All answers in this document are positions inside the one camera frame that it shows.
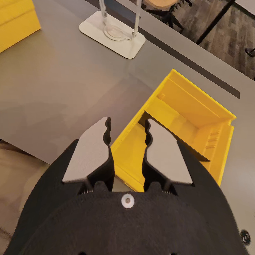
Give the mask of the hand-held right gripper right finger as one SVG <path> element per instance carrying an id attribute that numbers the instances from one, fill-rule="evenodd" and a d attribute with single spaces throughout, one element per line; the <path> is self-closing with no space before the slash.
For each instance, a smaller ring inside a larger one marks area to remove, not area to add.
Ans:
<path id="1" fill-rule="evenodd" d="M 145 121 L 145 133 L 144 191 L 147 192 L 153 182 L 158 182 L 163 191 L 169 191 L 172 184 L 192 185 L 193 180 L 176 138 L 152 119 Z"/>

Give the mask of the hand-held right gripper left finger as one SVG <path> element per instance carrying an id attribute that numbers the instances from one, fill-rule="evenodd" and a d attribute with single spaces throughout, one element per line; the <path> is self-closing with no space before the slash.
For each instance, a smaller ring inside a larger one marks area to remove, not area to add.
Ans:
<path id="1" fill-rule="evenodd" d="M 112 191 L 115 171 L 110 131 L 111 118 L 103 117 L 81 135 L 63 176 L 64 183 L 82 182 L 93 189 L 96 182 L 102 181 Z"/>

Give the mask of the yellow storage bin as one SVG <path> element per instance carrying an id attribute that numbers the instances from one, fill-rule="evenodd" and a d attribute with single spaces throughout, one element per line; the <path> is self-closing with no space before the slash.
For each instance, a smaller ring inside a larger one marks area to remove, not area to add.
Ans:
<path id="1" fill-rule="evenodd" d="M 115 174 L 129 188 L 144 191 L 144 124 L 150 116 L 198 152 L 221 185 L 236 116 L 172 69 L 111 145 Z"/>
<path id="2" fill-rule="evenodd" d="M 0 52 L 40 29 L 32 0 L 0 1 Z"/>

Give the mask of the person's beige trousers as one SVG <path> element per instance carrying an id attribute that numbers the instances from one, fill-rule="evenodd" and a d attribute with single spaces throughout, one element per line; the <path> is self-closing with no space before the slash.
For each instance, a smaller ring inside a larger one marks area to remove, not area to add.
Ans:
<path id="1" fill-rule="evenodd" d="M 50 165 L 3 140 L 0 142 L 0 254 L 7 249 L 24 205 Z"/>

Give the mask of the white board stand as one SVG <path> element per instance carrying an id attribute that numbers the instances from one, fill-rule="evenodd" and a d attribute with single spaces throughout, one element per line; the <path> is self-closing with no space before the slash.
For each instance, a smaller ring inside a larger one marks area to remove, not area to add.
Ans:
<path id="1" fill-rule="evenodd" d="M 100 11 L 79 25 L 79 30 L 126 59 L 133 59 L 146 39 L 138 32 L 142 0 L 138 0 L 134 29 L 106 11 L 105 1 L 99 0 Z"/>

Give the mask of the black office chair base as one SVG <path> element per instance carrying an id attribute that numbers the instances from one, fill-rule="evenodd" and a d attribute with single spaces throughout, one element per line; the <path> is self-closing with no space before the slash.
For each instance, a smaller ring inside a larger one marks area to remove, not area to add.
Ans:
<path id="1" fill-rule="evenodd" d="M 178 7 L 180 7 L 185 2 L 187 2 L 190 6 L 192 6 L 192 3 L 190 1 L 179 0 L 176 4 L 174 4 L 172 7 L 170 7 L 170 9 L 167 9 L 167 10 L 160 10 L 156 8 L 148 9 L 147 7 L 145 9 L 146 9 L 146 12 L 158 16 L 159 20 L 162 21 L 164 24 L 168 24 L 169 27 L 173 28 L 173 25 L 175 24 L 181 29 L 181 31 L 183 31 L 184 29 L 183 26 L 176 19 L 173 13 L 175 12 L 175 10 L 178 9 Z"/>

